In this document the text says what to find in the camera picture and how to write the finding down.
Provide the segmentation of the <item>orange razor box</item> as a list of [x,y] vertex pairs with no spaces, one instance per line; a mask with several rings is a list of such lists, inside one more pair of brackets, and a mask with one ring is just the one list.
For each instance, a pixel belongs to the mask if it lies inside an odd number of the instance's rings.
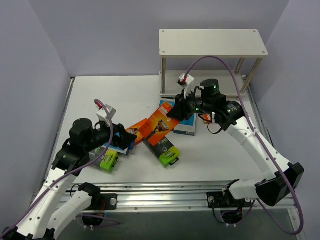
[[148,119],[145,118],[145,119],[139,121],[138,123],[136,123],[136,124],[134,124],[134,125],[132,125],[132,126],[130,126],[130,127],[128,127],[128,128],[126,129],[126,131],[127,131],[128,133],[134,134],[134,135],[137,136],[137,138],[136,138],[136,140],[135,140],[135,146],[137,146],[138,144],[140,144],[140,143],[143,141],[143,139],[144,139],[143,135],[139,132],[139,130],[140,130],[140,128],[141,128],[147,121],[148,121]]
[[139,129],[143,139],[147,140],[152,146],[155,146],[180,123],[179,120],[167,117],[169,111],[164,105],[159,106]]
[[203,114],[202,118],[203,118],[203,122],[205,124],[212,124],[213,123],[212,116],[210,114]]

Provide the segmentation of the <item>orange razor box front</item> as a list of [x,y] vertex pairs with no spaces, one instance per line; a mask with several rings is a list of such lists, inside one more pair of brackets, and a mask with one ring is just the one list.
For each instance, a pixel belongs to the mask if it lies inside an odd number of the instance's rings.
[[179,120],[167,117],[169,111],[164,105],[159,106],[139,129],[143,139],[147,140],[152,146],[155,146],[180,123]]

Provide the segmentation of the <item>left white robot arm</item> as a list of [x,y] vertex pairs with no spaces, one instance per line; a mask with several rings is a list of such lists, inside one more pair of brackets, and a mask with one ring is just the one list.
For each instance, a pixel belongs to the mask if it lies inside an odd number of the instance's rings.
[[122,124],[108,120],[97,122],[77,119],[69,131],[69,138],[56,154],[42,188],[25,216],[1,234],[3,240],[55,240],[60,232],[85,209],[95,210],[101,203],[101,190],[91,183],[83,183],[60,209],[57,206],[68,187],[82,169],[93,162],[89,153],[99,147],[118,147],[122,150],[133,145],[137,136],[127,132]]

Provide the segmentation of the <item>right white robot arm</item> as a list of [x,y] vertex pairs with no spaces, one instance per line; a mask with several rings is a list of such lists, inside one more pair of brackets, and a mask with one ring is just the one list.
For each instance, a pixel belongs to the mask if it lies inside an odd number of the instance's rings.
[[225,205],[232,207],[242,199],[259,199],[274,207],[298,186],[305,171],[302,165],[291,163],[274,149],[252,124],[244,107],[220,92],[218,80],[203,80],[195,88],[181,80],[178,84],[183,89],[167,116],[183,121],[193,114],[213,114],[214,123],[237,140],[262,172],[261,180],[232,181],[222,193]]

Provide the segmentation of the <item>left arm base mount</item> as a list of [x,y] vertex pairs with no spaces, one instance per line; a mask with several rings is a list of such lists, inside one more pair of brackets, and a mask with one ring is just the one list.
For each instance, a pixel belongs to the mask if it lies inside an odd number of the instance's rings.
[[106,220],[107,211],[117,209],[118,195],[115,193],[101,194],[95,199],[85,211],[92,211],[90,213],[83,212],[81,217],[82,223],[89,228],[118,225],[115,220]]

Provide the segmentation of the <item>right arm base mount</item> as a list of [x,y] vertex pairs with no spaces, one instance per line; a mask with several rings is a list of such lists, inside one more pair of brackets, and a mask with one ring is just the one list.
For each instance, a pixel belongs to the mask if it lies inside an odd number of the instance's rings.
[[244,220],[244,208],[253,207],[252,200],[234,199],[229,193],[223,191],[210,191],[206,193],[207,206],[212,210],[214,219],[226,226],[236,227]]

